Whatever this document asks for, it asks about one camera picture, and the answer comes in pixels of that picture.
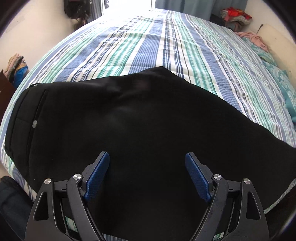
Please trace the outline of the dark bags on hook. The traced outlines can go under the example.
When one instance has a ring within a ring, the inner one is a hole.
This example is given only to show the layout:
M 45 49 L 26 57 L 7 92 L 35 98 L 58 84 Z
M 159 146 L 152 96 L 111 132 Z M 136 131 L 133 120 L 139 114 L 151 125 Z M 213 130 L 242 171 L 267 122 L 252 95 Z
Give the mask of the dark bags on hook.
M 64 12 L 71 19 L 88 19 L 91 12 L 90 0 L 63 0 Z

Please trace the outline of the red clothes pile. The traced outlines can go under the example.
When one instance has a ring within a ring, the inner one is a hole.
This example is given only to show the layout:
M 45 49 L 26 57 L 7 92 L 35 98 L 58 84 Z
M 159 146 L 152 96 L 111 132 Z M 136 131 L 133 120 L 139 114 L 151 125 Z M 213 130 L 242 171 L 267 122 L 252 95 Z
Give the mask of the red clothes pile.
M 252 17 L 245 13 L 243 10 L 229 7 L 220 11 L 221 18 L 224 21 L 224 26 L 240 32 L 243 27 L 252 22 Z

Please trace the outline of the black pants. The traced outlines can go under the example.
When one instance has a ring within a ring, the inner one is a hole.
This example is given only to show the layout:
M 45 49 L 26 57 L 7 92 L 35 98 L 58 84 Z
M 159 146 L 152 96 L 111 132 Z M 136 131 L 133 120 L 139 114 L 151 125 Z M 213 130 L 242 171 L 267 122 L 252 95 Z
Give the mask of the black pants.
M 295 145 L 164 67 L 21 92 L 4 149 L 29 186 L 62 181 L 110 156 L 92 215 L 128 240 L 189 240 L 205 202 L 185 167 L 193 152 L 231 181 L 249 178 L 270 207 L 295 178 Z

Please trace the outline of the dark brown drawer cabinet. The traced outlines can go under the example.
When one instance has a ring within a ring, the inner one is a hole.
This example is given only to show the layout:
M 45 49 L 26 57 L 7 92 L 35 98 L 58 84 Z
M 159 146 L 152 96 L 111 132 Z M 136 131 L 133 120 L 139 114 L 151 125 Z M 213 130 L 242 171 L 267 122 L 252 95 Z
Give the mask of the dark brown drawer cabinet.
M 8 107 L 15 90 L 16 89 L 8 81 L 2 70 L 0 73 L 0 121 L 3 119 L 6 108 Z

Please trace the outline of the blue curtain right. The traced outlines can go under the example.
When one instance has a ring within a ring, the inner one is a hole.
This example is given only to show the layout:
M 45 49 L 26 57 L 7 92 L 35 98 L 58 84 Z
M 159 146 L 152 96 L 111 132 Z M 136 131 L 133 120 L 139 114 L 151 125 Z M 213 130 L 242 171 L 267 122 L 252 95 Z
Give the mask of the blue curtain right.
M 212 14 L 219 16 L 221 10 L 229 7 L 245 10 L 247 2 L 247 0 L 160 0 L 155 1 L 155 7 L 208 20 Z

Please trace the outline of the cream padded headboard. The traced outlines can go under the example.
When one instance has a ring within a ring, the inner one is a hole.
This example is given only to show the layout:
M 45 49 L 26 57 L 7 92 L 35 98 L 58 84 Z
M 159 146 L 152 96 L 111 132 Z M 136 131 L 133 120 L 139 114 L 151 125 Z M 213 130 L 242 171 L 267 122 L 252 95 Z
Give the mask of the cream padded headboard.
M 269 52 L 281 70 L 287 72 L 290 83 L 295 88 L 296 48 L 284 35 L 274 27 L 265 24 L 257 33 L 267 45 Z

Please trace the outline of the teal patterned pillow back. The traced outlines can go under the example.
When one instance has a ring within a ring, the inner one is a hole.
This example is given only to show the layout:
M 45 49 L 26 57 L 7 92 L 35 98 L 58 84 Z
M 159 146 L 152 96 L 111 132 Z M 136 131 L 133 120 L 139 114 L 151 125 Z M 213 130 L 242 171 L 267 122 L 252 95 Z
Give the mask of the teal patterned pillow back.
M 264 51 L 263 49 L 252 44 L 252 42 L 250 42 L 248 39 L 242 40 L 259 56 L 268 72 L 276 81 L 285 100 L 285 105 L 288 109 L 290 117 L 292 118 L 292 122 L 295 126 L 295 89 L 290 83 L 287 72 L 278 67 L 278 64 L 276 63 L 272 54 L 270 54 L 269 50 L 268 52 Z

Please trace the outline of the pink garment on bed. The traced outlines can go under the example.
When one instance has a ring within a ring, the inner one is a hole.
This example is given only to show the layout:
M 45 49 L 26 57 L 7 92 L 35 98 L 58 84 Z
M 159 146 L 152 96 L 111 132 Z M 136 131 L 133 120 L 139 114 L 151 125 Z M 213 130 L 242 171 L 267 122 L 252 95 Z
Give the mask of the pink garment on bed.
M 250 42 L 252 42 L 252 44 L 268 52 L 267 45 L 264 44 L 262 37 L 258 36 L 257 34 L 253 32 L 235 32 L 235 34 L 242 39 L 248 39 Z

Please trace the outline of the clothes pile beside cabinet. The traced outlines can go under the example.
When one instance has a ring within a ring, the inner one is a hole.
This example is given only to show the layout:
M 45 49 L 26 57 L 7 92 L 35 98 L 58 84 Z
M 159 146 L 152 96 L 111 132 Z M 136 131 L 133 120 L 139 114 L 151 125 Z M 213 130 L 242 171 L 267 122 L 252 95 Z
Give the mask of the clothes pile beside cabinet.
M 4 70 L 5 77 L 14 88 L 18 88 L 28 73 L 29 67 L 25 62 L 25 59 L 18 53 L 14 54 L 9 59 L 6 69 Z

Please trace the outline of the striped blue green bedspread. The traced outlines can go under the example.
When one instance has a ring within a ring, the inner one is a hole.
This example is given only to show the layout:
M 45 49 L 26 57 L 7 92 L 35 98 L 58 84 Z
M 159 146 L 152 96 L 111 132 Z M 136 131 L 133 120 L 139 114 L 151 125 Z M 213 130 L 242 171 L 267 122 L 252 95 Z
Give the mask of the striped blue green bedspread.
M 295 126 L 276 81 L 259 56 L 234 32 L 194 16 L 161 9 L 133 16 L 103 16 L 50 50 L 21 82 L 8 104 L 1 122 L 1 162 L 9 172 L 1 178 L 3 240 L 25 240 L 39 192 L 29 186 L 4 149 L 13 104 L 21 92 L 37 84 L 125 76 L 156 67 L 164 67 L 216 95 L 277 138 L 295 145 Z M 95 224 L 92 208 L 101 188 L 102 184 L 87 204 Z M 295 178 L 274 204 L 262 206 L 269 240 L 294 237 L 295 198 L 289 197 L 290 193 L 295 193 Z M 128 240 L 101 234 L 104 240 Z

